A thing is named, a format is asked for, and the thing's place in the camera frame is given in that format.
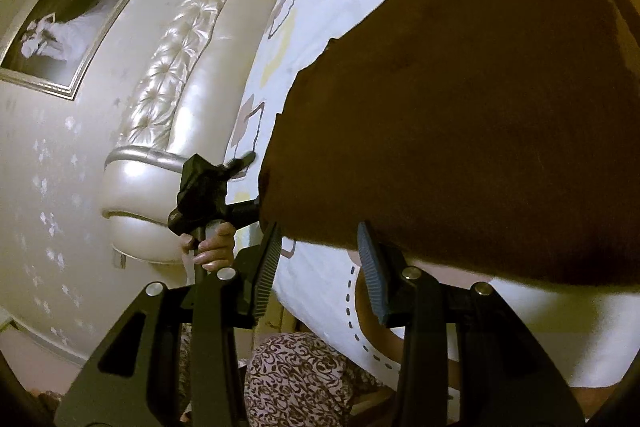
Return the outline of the person's left hand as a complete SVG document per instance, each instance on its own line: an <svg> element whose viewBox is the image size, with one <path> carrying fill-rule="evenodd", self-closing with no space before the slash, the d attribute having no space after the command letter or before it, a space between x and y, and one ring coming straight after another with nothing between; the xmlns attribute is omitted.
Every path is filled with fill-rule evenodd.
<svg viewBox="0 0 640 427"><path fill-rule="evenodd" d="M213 273L230 268L234 262L235 227L229 222L216 225L212 236L198 242L192 235L182 234L180 245L185 254L194 251L194 263L206 272Z"/></svg>

